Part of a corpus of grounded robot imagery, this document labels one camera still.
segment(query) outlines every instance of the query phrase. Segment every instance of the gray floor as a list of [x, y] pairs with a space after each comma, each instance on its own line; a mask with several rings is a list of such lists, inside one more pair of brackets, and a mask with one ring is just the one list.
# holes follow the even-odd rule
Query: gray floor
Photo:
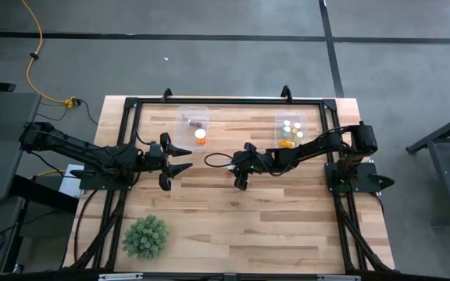
[[[316, 0], [29, 1], [46, 31], [146, 34], [323, 35]], [[450, 0], [327, 0], [337, 36], [450, 37]], [[0, 30], [34, 31], [20, 1], [0, 0]], [[25, 80], [35, 39], [0, 39], [0, 81], [30, 91]], [[373, 125], [380, 173], [396, 184], [383, 196], [397, 269], [450, 277], [450, 228], [430, 220], [450, 213], [429, 155], [404, 147], [450, 120], [450, 44], [336, 44], [345, 97], [357, 98]], [[334, 97], [324, 43], [234, 41], [45, 40], [33, 68], [36, 86], [56, 98], [87, 100], [95, 118], [107, 94], [276, 96], [289, 84], [297, 96]], [[60, 116], [62, 108], [41, 106]], [[85, 108], [58, 128], [92, 141]], [[70, 160], [43, 153], [52, 164]], [[19, 173], [46, 168], [23, 157]]]

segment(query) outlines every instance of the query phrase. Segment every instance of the clear plastic bin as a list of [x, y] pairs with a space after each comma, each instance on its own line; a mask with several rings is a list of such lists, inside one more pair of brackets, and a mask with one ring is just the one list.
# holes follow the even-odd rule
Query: clear plastic bin
[[[175, 129], [174, 144], [189, 151], [204, 151], [208, 143], [209, 109], [205, 106], [181, 106], [177, 113], [177, 128]], [[198, 143], [195, 131], [205, 131], [205, 142]]]
[[[284, 130], [287, 123], [289, 123], [289, 132], [287, 132], [287, 130]], [[283, 146], [280, 145], [281, 141], [292, 143], [292, 147], [296, 148], [300, 144], [308, 142], [309, 139], [309, 124], [305, 112], [293, 111], [276, 113], [273, 129], [275, 130], [276, 148], [283, 148]], [[299, 137], [299, 135], [297, 135], [298, 132], [301, 132], [303, 134], [302, 137]]]

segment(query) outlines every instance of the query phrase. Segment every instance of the yellow cable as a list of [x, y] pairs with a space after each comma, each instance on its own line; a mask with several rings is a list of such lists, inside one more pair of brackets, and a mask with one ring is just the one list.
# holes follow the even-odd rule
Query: yellow cable
[[58, 173], [58, 171], [57, 170], [50, 170], [50, 171], [46, 171], [46, 172], [37, 174], [36, 176], [46, 176], [46, 175], [49, 175], [51, 173]]
[[[34, 22], [36, 23], [37, 26], [37, 30], [39, 30], [39, 45], [36, 48], [36, 51], [34, 52], [34, 54], [39, 55], [39, 51], [41, 50], [41, 46], [43, 45], [43, 31], [41, 30], [41, 25], [39, 24], [38, 18], [34, 15], [34, 12], [32, 12], [32, 9], [30, 9], [29, 5], [25, 2], [25, 0], [22, 0], [22, 3], [25, 5], [25, 7], [27, 8], [27, 10], [29, 11], [29, 13], [32, 15], [32, 18], [34, 19]], [[66, 100], [58, 100], [55, 98], [50, 98], [49, 96], [47, 96], [46, 94], [43, 94], [43, 92], [39, 91], [30, 81], [30, 69], [32, 68], [32, 65], [34, 64], [34, 57], [30, 58], [29, 61], [29, 66], [27, 67], [27, 71], [26, 71], [26, 77], [27, 77], [27, 82], [29, 83], [29, 86], [38, 94], [40, 94], [43, 98], [46, 98], [49, 101], [53, 101], [53, 102], [58, 102], [58, 103], [63, 103], [65, 106], [69, 106], [70, 108], [74, 107], [74, 97], [71, 97], [69, 99]]]

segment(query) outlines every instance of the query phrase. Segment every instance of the wooden tabletop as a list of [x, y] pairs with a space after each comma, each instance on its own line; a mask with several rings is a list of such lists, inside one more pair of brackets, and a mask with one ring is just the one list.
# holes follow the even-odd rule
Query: wooden tabletop
[[[95, 144], [116, 144], [124, 98], [105, 97]], [[246, 141], [251, 141], [260, 151], [274, 148], [276, 112], [305, 112], [309, 124], [305, 141], [310, 141], [322, 133], [318, 108], [313, 105], [206, 106], [209, 108], [209, 138], [205, 153], [170, 159], [175, 164], [194, 163], [173, 180], [170, 192], [160, 189], [158, 173], [143, 173], [127, 196], [120, 239], [137, 217], [155, 214], [166, 221], [170, 233], [166, 249], [153, 261], [138, 261], [135, 257], [128, 258], [120, 244], [115, 270], [343, 273], [334, 202], [323, 174], [325, 155], [302, 162], [280, 177], [252, 175], [246, 191], [234, 187], [234, 176], [227, 169], [210, 168], [203, 162], [204, 156], [212, 152], [232, 155], [242, 150]], [[138, 128], [142, 139], [158, 140], [161, 132], [173, 137], [178, 107], [143, 105]], [[337, 108], [342, 126], [359, 122], [355, 99], [337, 99]], [[146, 148], [138, 142], [137, 146]], [[81, 197], [77, 216], [88, 194]], [[99, 191], [86, 207], [79, 229], [79, 254], [98, 232], [105, 194]], [[378, 200], [369, 194], [356, 194], [355, 204], [363, 236], [381, 260], [394, 268]], [[73, 263], [73, 236], [74, 232], [64, 266]], [[108, 255], [110, 237], [105, 242], [103, 261]], [[352, 260], [357, 266], [352, 238], [349, 243]]]

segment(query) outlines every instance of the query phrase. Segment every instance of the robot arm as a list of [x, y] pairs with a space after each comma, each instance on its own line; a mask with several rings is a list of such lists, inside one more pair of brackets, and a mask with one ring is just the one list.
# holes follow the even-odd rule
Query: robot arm
[[[352, 146], [343, 141], [344, 133], [352, 135]], [[280, 176], [296, 168], [302, 161], [327, 152], [340, 152], [343, 157], [337, 162], [336, 177], [349, 180], [357, 173], [357, 167], [363, 158], [376, 151], [373, 127], [361, 122], [359, 125], [328, 130], [315, 140], [297, 148], [267, 149], [266, 153], [260, 154], [253, 144], [246, 143], [244, 151], [234, 153], [230, 171], [236, 177], [234, 185], [245, 190], [248, 186], [248, 174], [269, 173], [272, 176]]]
[[168, 133], [161, 134], [160, 144], [151, 142], [145, 153], [134, 146], [134, 136], [128, 144], [98, 147], [64, 134], [51, 123], [42, 122], [27, 123], [19, 141], [20, 148], [28, 153], [54, 151], [83, 162], [87, 169], [72, 171], [72, 174], [90, 180], [93, 188], [88, 189], [129, 189], [135, 181], [134, 173], [160, 170], [159, 185], [163, 190], [170, 190], [169, 178], [192, 166], [191, 163], [169, 163], [169, 155], [177, 157], [191, 152], [174, 147]]

